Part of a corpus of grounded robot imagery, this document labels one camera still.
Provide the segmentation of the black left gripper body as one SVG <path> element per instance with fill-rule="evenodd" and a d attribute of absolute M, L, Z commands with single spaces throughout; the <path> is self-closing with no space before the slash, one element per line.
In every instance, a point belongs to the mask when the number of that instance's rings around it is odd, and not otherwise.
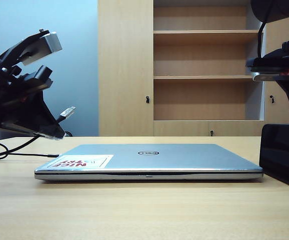
<path fill-rule="evenodd" d="M 60 50 L 57 33 L 40 29 L 0 55 L 0 114 L 20 99 L 43 92 L 53 83 L 53 71 L 49 67 L 42 65 L 32 73 L 22 73 L 19 64 L 27 66 Z"/>

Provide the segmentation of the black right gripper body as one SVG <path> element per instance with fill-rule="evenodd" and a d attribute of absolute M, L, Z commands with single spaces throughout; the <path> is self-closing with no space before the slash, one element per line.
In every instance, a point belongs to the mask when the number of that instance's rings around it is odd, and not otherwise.
<path fill-rule="evenodd" d="M 289 81 L 289 41 L 263 57 L 248 59 L 246 67 L 256 82 Z"/>

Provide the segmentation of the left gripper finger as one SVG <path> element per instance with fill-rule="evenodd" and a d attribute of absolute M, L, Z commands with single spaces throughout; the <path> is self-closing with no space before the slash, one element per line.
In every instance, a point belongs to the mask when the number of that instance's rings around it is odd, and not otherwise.
<path fill-rule="evenodd" d="M 61 140 L 65 131 L 44 102 L 42 91 L 20 99 L 0 114 L 0 129 Z"/>

